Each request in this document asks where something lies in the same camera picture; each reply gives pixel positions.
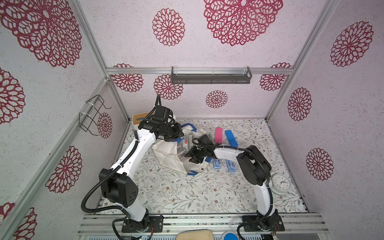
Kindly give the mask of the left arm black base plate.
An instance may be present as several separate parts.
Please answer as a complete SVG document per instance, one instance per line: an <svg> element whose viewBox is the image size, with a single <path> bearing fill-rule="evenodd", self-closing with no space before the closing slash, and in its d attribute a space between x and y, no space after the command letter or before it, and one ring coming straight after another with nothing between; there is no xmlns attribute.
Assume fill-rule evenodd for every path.
<svg viewBox="0 0 384 240"><path fill-rule="evenodd" d="M141 222L131 219L125 220L123 233L161 233L163 231L164 216L145 216Z"/></svg>

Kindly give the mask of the white canvas bag blue handles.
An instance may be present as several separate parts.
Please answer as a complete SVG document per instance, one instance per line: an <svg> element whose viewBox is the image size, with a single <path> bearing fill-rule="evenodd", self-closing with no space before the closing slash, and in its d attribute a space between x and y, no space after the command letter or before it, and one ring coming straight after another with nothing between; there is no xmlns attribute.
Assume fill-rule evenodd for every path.
<svg viewBox="0 0 384 240"><path fill-rule="evenodd" d="M193 158L187 157L186 154L194 146L192 143L193 138L206 134L211 139L212 133L198 129L190 123L183 124L181 129L184 133L183 137L172 142L160 140L152 146L152 150L161 166L194 176L203 172L209 162L206 159L201 162L195 161Z"/></svg>

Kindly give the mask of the clear blue compass set case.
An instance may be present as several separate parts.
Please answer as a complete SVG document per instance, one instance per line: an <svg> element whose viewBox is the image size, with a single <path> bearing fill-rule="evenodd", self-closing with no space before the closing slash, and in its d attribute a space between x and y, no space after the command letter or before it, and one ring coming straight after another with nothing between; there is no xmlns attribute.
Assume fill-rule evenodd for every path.
<svg viewBox="0 0 384 240"><path fill-rule="evenodd" d="M213 168L215 170L219 170L221 168L221 160L220 159L213 159Z"/></svg>

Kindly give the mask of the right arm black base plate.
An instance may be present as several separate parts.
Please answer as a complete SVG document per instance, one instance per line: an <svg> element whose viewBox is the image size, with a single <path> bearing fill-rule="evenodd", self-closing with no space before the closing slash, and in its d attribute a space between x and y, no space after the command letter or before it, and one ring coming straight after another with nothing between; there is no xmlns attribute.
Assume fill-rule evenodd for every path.
<svg viewBox="0 0 384 240"><path fill-rule="evenodd" d="M281 216L279 215L279 213L276 212L262 221L245 225L244 229L246 232L283 232L285 231L285 226L283 224Z"/></svg>

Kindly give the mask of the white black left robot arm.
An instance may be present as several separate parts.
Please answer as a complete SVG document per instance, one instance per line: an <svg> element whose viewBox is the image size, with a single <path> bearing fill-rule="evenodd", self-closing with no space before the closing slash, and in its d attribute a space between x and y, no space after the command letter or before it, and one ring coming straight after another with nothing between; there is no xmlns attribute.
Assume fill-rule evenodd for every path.
<svg viewBox="0 0 384 240"><path fill-rule="evenodd" d="M120 159L109 170L102 170L99 177L104 178L115 171L101 184L103 197L130 216L130 219L141 222L147 214L147 209L137 200L139 190L133 182L134 174L144 155L156 140L172 142L183 137L184 133L180 123L169 125L153 120L142 120L134 136L135 138Z"/></svg>

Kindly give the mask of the pink case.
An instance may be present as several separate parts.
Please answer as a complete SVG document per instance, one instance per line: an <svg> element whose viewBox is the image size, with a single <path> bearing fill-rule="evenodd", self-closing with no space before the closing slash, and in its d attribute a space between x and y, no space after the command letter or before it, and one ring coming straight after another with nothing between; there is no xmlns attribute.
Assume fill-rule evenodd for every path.
<svg viewBox="0 0 384 240"><path fill-rule="evenodd" d="M223 143L223 129L217 127L215 130L215 143L222 144Z"/></svg>

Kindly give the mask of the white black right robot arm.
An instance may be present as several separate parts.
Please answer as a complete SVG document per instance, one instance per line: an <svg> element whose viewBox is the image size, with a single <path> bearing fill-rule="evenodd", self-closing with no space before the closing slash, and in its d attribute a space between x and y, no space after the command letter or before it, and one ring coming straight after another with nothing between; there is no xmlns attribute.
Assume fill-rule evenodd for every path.
<svg viewBox="0 0 384 240"><path fill-rule="evenodd" d="M218 145L196 145L185 157L193 162L202 162L206 158L226 159L238 162L245 179L254 186L260 219L271 216L274 211L273 195L270 188L271 165L256 146L236 148Z"/></svg>

